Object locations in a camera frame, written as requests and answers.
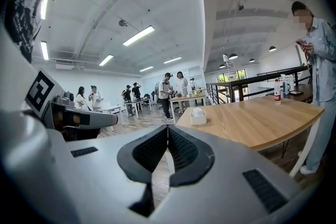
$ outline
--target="black railing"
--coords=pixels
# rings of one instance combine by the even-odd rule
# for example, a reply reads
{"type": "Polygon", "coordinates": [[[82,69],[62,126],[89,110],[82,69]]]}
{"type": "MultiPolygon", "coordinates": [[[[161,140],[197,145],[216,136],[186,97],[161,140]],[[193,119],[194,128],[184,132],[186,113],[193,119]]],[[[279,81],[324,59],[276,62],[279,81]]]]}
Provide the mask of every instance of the black railing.
{"type": "Polygon", "coordinates": [[[242,100],[244,100],[244,97],[249,97],[249,96],[253,96],[253,95],[257,95],[257,94],[261,94],[261,93],[265,93],[265,92],[269,92],[269,91],[274,91],[274,88],[269,88],[269,89],[262,90],[262,91],[259,91],[259,92],[244,94],[243,89],[247,88],[248,85],[251,84],[251,83],[256,83],[256,82],[261,82],[261,81],[265,81],[265,80],[280,78],[282,74],[285,74],[285,75],[293,74],[294,75],[294,83],[295,83],[296,86],[298,86],[300,81],[311,78],[310,76],[308,76],[308,77],[300,79],[300,80],[298,79],[298,73],[302,72],[302,71],[305,71],[307,69],[308,69],[307,66],[281,69],[281,70],[277,70],[277,71],[268,72],[267,74],[260,73],[260,74],[257,74],[256,77],[247,78],[247,79],[235,80],[235,81],[231,81],[231,82],[222,82],[222,83],[208,83],[206,85],[206,87],[207,87],[209,96],[213,99],[213,102],[216,103],[216,104],[219,104],[219,100],[224,102],[224,100],[222,100],[218,96],[218,94],[221,93],[222,91],[228,92],[228,95],[223,94],[223,93],[221,93],[221,94],[225,95],[227,98],[230,98],[230,102],[235,102],[235,91],[238,90],[239,100],[242,101],[242,100]]]}

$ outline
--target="sneaker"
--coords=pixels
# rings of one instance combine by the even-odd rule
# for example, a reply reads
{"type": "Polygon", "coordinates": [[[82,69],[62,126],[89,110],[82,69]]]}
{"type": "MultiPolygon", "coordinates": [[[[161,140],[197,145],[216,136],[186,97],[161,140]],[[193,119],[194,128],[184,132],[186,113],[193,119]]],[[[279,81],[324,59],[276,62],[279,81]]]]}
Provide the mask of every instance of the sneaker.
{"type": "Polygon", "coordinates": [[[315,169],[315,170],[308,170],[306,165],[303,165],[300,168],[300,173],[303,174],[303,175],[314,174],[314,173],[316,173],[316,171],[317,171],[317,169],[315,169]]]}

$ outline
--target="floor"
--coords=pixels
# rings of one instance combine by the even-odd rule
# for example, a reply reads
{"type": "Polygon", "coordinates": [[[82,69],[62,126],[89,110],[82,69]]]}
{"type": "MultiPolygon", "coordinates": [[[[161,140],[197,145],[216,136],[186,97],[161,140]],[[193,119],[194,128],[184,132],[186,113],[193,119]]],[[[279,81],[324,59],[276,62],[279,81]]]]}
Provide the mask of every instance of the floor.
{"type": "MultiPolygon", "coordinates": [[[[114,132],[103,130],[98,137],[122,135],[135,130],[144,129],[152,125],[165,124],[165,122],[162,121],[164,120],[163,110],[159,109],[159,107],[160,105],[153,105],[152,111],[149,110],[149,107],[143,108],[143,111],[139,113],[138,119],[136,116],[130,116],[127,118],[126,112],[123,112],[125,126],[117,124],[114,126],[114,132]]],[[[176,121],[178,121],[181,117],[181,114],[176,112],[175,117],[176,121]]],[[[308,130],[292,138],[288,143],[288,147],[283,158],[281,158],[282,144],[260,151],[259,153],[289,173],[298,159],[298,152],[304,147],[307,135],[308,130]]],[[[303,176],[300,173],[297,173],[294,179],[298,182],[300,187],[304,189],[310,184],[321,180],[322,171],[323,165],[321,165],[318,172],[313,175],[303,176]]],[[[166,157],[164,155],[152,177],[152,189],[155,206],[158,206],[169,192],[169,176],[170,171],[168,169],[166,157]]]]}

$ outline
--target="white shirt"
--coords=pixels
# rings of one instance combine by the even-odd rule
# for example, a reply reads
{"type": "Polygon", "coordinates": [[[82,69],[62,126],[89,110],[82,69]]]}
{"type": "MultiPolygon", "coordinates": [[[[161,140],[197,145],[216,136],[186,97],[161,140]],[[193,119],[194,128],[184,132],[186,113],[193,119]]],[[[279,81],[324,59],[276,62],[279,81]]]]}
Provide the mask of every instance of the white shirt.
{"type": "Polygon", "coordinates": [[[169,89],[170,89],[170,82],[168,81],[167,84],[165,84],[165,80],[163,79],[159,83],[159,98],[160,99],[167,99],[168,98],[169,89]]]}
{"type": "Polygon", "coordinates": [[[78,94],[75,99],[75,108],[76,109],[83,109],[83,110],[89,110],[88,105],[86,104],[86,100],[83,96],[78,94]]]}
{"type": "Polygon", "coordinates": [[[188,81],[186,78],[177,78],[177,92],[180,93],[183,96],[186,96],[188,94],[188,81]]]}
{"type": "Polygon", "coordinates": [[[101,107],[101,101],[100,99],[103,99],[103,95],[100,92],[94,93],[92,96],[92,106],[94,108],[100,108],[101,107]]]}

